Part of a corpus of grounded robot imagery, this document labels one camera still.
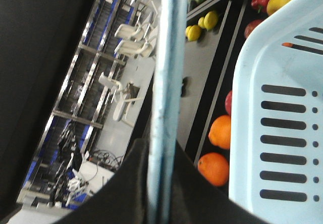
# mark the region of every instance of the light blue plastic basket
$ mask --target light blue plastic basket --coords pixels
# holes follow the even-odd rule
[[[290,1],[240,52],[229,197],[270,223],[323,223],[323,0]]]

